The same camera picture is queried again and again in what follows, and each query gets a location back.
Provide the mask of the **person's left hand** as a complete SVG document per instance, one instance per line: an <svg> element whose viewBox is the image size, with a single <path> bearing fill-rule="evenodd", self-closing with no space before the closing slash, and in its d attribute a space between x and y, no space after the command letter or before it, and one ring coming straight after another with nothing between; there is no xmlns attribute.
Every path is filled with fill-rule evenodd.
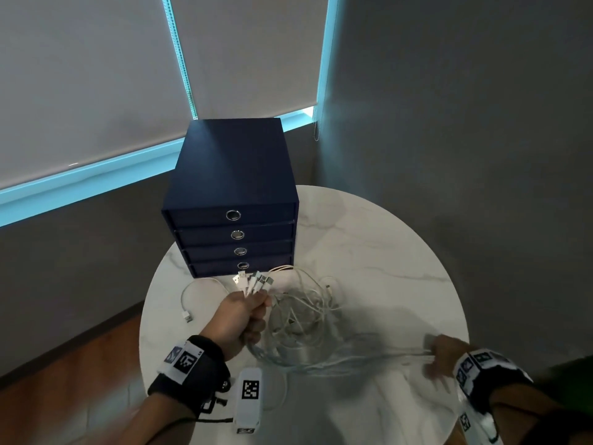
<svg viewBox="0 0 593 445"><path fill-rule="evenodd" d="M200 332L200 336L219 346L225 361L230 361L242 351L240 335L247 315L241 298L240 291L227 295Z"/></svg>

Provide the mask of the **navy blue drawer unit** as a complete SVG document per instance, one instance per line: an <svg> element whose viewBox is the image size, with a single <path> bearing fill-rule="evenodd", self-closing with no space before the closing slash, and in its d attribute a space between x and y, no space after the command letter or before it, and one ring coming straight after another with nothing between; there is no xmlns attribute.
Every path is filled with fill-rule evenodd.
<svg viewBox="0 0 593 445"><path fill-rule="evenodd" d="M300 204L279 118L193 120L162 210L293 202ZM292 221L294 236L284 240L293 242L294 257L298 213Z"/></svg>

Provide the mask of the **window frame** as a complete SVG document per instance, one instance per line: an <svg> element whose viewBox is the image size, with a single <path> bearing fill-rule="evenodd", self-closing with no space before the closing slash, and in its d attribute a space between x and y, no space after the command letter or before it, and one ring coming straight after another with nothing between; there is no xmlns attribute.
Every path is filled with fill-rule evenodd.
<svg viewBox="0 0 593 445"><path fill-rule="evenodd" d="M184 67L170 0L162 0L162 5L186 91L191 119L198 119L189 79ZM324 96L329 54L333 41L331 31L336 21L336 11L337 0L329 0L316 104L322 104ZM313 122L314 106L277 116L282 121L284 131L287 132L311 124ZM65 171L0 189L0 227L172 170L179 156L182 137L185 133L179 138L144 149L91 164L71 164Z"/></svg>

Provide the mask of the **person's left forearm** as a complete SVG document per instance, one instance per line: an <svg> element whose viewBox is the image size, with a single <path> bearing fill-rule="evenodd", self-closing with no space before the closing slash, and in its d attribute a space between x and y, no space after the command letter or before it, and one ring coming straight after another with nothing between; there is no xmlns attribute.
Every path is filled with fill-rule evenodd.
<svg viewBox="0 0 593 445"><path fill-rule="evenodd" d="M154 393L143 401L115 445L189 445L196 420L186 405Z"/></svg>

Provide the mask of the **narrow grey roller blind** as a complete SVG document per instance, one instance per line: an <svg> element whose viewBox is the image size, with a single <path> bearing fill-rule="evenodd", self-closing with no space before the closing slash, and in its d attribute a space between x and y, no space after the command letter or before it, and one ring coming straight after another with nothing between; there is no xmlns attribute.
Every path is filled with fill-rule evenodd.
<svg viewBox="0 0 593 445"><path fill-rule="evenodd" d="M317 103L329 0L170 0L198 119Z"/></svg>

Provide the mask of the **wide grey roller blind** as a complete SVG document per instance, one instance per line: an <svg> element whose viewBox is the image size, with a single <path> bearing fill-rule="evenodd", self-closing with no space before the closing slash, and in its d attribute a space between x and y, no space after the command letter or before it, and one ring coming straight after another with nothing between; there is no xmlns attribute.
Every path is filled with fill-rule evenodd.
<svg viewBox="0 0 593 445"><path fill-rule="evenodd" d="M0 0L0 189L181 137L162 0Z"/></svg>

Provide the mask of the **person's right forearm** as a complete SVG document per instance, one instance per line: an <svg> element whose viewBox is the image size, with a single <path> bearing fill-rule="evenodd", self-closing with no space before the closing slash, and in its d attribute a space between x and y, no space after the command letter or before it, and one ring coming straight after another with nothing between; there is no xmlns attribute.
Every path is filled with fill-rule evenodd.
<svg viewBox="0 0 593 445"><path fill-rule="evenodd" d="M520 445L539 420L564 408L526 384L511 384L494 390L489 403L503 445Z"/></svg>

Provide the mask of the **person's right hand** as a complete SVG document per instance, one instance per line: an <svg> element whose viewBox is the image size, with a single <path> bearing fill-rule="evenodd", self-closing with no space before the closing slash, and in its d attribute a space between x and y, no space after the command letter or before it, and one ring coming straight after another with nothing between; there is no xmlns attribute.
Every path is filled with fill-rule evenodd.
<svg viewBox="0 0 593 445"><path fill-rule="evenodd" d="M453 378L457 361L467 352L476 349L475 346L467 342L446 335L433 337L430 345L434 360L432 363L426 364L424 374L431 380L441 377Z"/></svg>

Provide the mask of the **dark green clothing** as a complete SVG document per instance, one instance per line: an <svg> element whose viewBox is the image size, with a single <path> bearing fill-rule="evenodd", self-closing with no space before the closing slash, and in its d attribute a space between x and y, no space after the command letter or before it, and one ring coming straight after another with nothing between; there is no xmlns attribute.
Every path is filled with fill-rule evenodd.
<svg viewBox="0 0 593 445"><path fill-rule="evenodd" d="M593 354L538 370L531 377L557 403L593 417Z"/></svg>

